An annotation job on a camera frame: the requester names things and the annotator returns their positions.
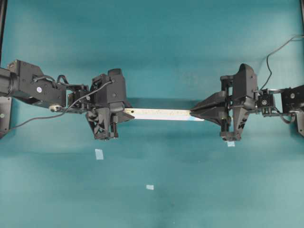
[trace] metal rod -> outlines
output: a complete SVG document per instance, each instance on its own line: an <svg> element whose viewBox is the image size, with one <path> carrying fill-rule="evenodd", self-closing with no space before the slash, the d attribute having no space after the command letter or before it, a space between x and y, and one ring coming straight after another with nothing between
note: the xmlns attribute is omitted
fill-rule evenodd
<svg viewBox="0 0 304 228"><path fill-rule="evenodd" d="M190 110L177 109L148 109L148 108L125 108L125 113L138 120L179 120L179 121L204 121L190 115Z"/></svg>
<svg viewBox="0 0 304 228"><path fill-rule="evenodd" d="M0 65L1 65L1 58L2 58L2 43L3 43L7 5L8 5L8 0L0 0Z"/></svg>

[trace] screw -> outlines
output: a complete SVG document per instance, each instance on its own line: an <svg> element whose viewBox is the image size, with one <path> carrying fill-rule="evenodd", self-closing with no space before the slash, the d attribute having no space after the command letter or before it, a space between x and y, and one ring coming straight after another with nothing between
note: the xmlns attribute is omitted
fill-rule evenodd
<svg viewBox="0 0 304 228"><path fill-rule="evenodd" d="M41 93L41 92L42 92L41 87L37 87L37 92L38 92L38 93Z"/></svg>
<svg viewBox="0 0 304 228"><path fill-rule="evenodd" d="M267 104L268 104L267 100L262 101L262 105L267 105Z"/></svg>

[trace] black wire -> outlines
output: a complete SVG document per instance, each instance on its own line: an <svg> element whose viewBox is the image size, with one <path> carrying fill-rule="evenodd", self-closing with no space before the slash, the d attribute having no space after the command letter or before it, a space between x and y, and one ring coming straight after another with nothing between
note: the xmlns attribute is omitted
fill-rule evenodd
<svg viewBox="0 0 304 228"><path fill-rule="evenodd" d="M264 85L261 87L260 90L262 90L267 85L267 83L268 83L268 81L269 81L269 79L270 79L270 77L272 75L272 71L271 71L271 69L269 67L269 62L268 62L269 57L271 55L273 55L275 52L277 52L277 51L281 50L283 47L285 47L290 41L294 41L295 38L304 38L304 35L296 35L296 36L292 37L291 39L287 40L282 46L280 46L279 48L277 48L276 50L274 50L273 52L271 52L270 54L268 54L268 56L266 58L266 62L267 62L267 67L268 67L268 70L270 72L270 75L268 76L266 82L264 83Z"/></svg>
<svg viewBox="0 0 304 228"><path fill-rule="evenodd" d="M99 90L101 90L102 88L104 88L106 85L108 85L108 84L110 84L110 83L112 83L112 81L109 81L109 82L107 82L107 83L104 83L100 88L98 88L98 89L96 89L96 90L94 90L94 91L92 91L92 92L90 92L90 93L88 93L88 94L82 96L81 98L77 99L77 100L74 101L74 102L73 102L73 103L72 103L72 104L63 112L63 113L61 113L61 114L59 114L59 115L31 118L31 119L29 119L29 120L27 120L27 121L25 121L25 122L23 122L23 123L21 123L21 124L19 124L19 125L14 126L13 128L9 129L7 132L10 132L11 130L14 130L14 129L18 128L18 127L21 127L21 126L27 124L28 122L31 122L31 121L34 121L34 120L46 120L46 119L53 119L53 118L57 118L57 117L63 116L63 115L66 114L66 113L68 112L68 110L69 110L72 106L74 106L78 101L80 101L81 99L86 98L87 96L90 96L90 95L92 95L92 94L98 92Z"/></svg>
<svg viewBox="0 0 304 228"><path fill-rule="evenodd" d="M51 76L47 76L47 75L35 76L35 77L33 78L33 81L36 82L36 81L38 81L38 80L47 79L47 78L50 79L50 80L52 80L53 87L54 87L54 88L57 88L57 86L56 86L56 80L53 79Z"/></svg>
<svg viewBox="0 0 304 228"><path fill-rule="evenodd" d="M283 117L283 114L282 114L276 107L275 107L274 109L277 111L277 113L279 114L279 117L284 121L284 123L286 123L286 124L291 124L292 122L295 121L295 115L294 115L294 114L292 114L291 120L289 121L289 120L286 120L286 119Z"/></svg>
<svg viewBox="0 0 304 228"><path fill-rule="evenodd" d="M58 78L57 78L57 83L61 84L63 86L66 86L71 91L75 91L75 89L73 88L75 86L83 86L83 84L81 84L81 85L78 85L78 84L69 84L69 82L67 81L67 78L66 78L65 75L59 75Z"/></svg>

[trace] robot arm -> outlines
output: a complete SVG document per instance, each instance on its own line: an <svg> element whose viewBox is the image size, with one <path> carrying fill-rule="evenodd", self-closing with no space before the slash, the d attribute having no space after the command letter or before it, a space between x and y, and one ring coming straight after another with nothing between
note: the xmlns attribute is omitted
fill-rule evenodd
<svg viewBox="0 0 304 228"><path fill-rule="evenodd" d="M93 78L92 86L71 85L64 76L57 81L44 75L38 66L20 60L8 64L8 69L0 68L0 96L14 97L27 104L49 108L53 112L86 113L86 118L95 139L117 138L117 124L133 119L124 113L131 108L126 99L125 79L121 69L113 69L108 74ZM0 119L1 135L9 131L11 101L2 98Z"/></svg>

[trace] black plastic bracket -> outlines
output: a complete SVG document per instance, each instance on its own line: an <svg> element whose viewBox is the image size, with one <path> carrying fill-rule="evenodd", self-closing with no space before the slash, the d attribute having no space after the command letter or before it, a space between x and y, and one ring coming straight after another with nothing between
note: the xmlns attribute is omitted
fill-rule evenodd
<svg viewBox="0 0 304 228"><path fill-rule="evenodd" d="M12 98L0 96L0 138L10 129Z"/></svg>

